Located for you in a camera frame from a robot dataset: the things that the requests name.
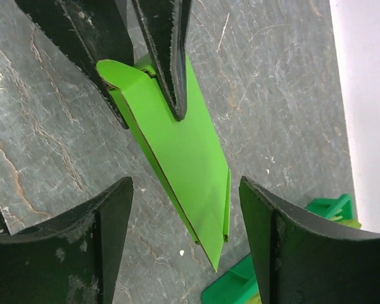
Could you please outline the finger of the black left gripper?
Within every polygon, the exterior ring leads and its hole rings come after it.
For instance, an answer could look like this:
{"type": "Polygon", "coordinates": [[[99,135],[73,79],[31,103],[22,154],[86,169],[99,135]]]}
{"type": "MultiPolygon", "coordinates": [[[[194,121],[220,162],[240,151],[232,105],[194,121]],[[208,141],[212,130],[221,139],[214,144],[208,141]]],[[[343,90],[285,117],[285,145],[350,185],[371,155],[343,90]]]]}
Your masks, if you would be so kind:
{"type": "Polygon", "coordinates": [[[156,78],[176,121],[187,112],[186,38],[192,1],[132,2],[156,78]]]}
{"type": "Polygon", "coordinates": [[[123,128],[128,125],[96,70],[100,60],[134,64],[125,0],[16,0],[17,6],[99,89],[123,128]]]}

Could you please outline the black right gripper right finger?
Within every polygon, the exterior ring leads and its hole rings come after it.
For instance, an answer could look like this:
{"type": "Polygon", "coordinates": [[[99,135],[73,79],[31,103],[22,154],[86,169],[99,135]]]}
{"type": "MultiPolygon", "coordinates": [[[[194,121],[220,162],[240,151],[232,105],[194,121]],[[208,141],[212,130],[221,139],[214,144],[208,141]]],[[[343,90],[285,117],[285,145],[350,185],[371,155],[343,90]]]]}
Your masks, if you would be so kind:
{"type": "Polygon", "coordinates": [[[263,303],[380,303],[380,234],[337,224],[248,177],[239,199],[263,303]]]}

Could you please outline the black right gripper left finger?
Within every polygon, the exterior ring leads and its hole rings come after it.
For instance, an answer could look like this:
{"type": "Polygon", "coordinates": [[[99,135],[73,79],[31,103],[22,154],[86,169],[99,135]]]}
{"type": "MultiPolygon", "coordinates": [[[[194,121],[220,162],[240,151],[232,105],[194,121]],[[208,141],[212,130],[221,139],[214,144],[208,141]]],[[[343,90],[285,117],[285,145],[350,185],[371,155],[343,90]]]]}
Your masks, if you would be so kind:
{"type": "Polygon", "coordinates": [[[0,303],[111,303],[133,192],[123,177],[13,235],[0,208],[0,303]]]}

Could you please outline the green paper box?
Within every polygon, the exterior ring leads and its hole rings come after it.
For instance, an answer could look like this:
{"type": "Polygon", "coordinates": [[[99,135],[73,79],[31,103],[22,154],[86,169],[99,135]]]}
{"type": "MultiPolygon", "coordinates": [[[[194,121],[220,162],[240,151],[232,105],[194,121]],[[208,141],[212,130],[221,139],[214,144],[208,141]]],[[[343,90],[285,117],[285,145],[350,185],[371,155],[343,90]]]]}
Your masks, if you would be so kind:
{"type": "Polygon", "coordinates": [[[134,66],[101,60],[96,70],[194,242],[217,269],[230,233],[231,170],[192,65],[186,66],[182,121],[173,117],[149,56],[134,66]]]}

